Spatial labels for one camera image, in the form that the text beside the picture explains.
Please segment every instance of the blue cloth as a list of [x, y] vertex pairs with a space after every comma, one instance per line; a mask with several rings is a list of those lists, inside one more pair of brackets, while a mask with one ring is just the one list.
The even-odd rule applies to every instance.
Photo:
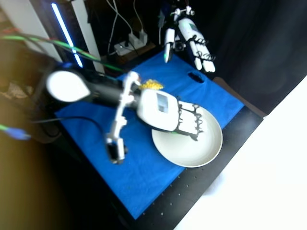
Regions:
[[[143, 80], [154, 79], [162, 83], [164, 91], [181, 100], [196, 103], [206, 108], [223, 128], [240, 111], [243, 104], [194, 70], [176, 55], [165, 64], [163, 53], [143, 62], [134, 71]], [[187, 74], [199, 74], [204, 83], [197, 83]], [[136, 219], [184, 170], [166, 160], [155, 148], [151, 129], [141, 123], [135, 112], [125, 111], [128, 124], [121, 136], [128, 147], [128, 154], [122, 165], [113, 165], [108, 159], [97, 128], [86, 120], [65, 120], [63, 124], [77, 145], [107, 182], [123, 205]], [[96, 120], [110, 130], [115, 109], [78, 102], [57, 113], [57, 116], [81, 115]]]

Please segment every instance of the green cable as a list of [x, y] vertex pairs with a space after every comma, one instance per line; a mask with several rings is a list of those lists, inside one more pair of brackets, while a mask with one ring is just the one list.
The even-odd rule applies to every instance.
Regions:
[[0, 130], [1, 131], [5, 131], [5, 130], [8, 130], [8, 129], [9, 129], [8, 127], [0, 124]]
[[[26, 40], [24, 37], [22, 36], [16, 36], [16, 35], [5, 35], [5, 36], [2, 36], [0, 37], [1, 39], [6, 39], [6, 40], [19, 40], [19, 41], [24, 41]], [[79, 52], [80, 54], [88, 57], [89, 59], [91, 59], [92, 61], [96, 61], [96, 62], [99, 62], [101, 63], [102, 65], [104, 65], [105, 67], [108, 67], [110, 69], [113, 69], [113, 70], [116, 70], [116, 71], [120, 71], [120, 72], [123, 72], [122, 69], [120, 68], [117, 68], [115, 66], [112, 66], [112, 65], [109, 65], [109, 64], [105, 64], [103, 63], [102, 61], [100, 61], [100, 59], [98, 59], [97, 57], [85, 52], [84, 50], [78, 48], [78, 47], [75, 47], [75, 46], [70, 46], [69, 44], [65, 43], [65, 42], [61, 42], [61, 41], [56, 41], [56, 40], [48, 40], [48, 39], [38, 39], [38, 38], [34, 38], [34, 37], [29, 37], [29, 39], [31, 39], [32, 41], [34, 42], [48, 42], [48, 43], [52, 43], [54, 45], [57, 45], [57, 46], [63, 46], [63, 47], [66, 47], [66, 48], [69, 48], [69, 49], [72, 49], [72, 50], [75, 50], [77, 52]]]

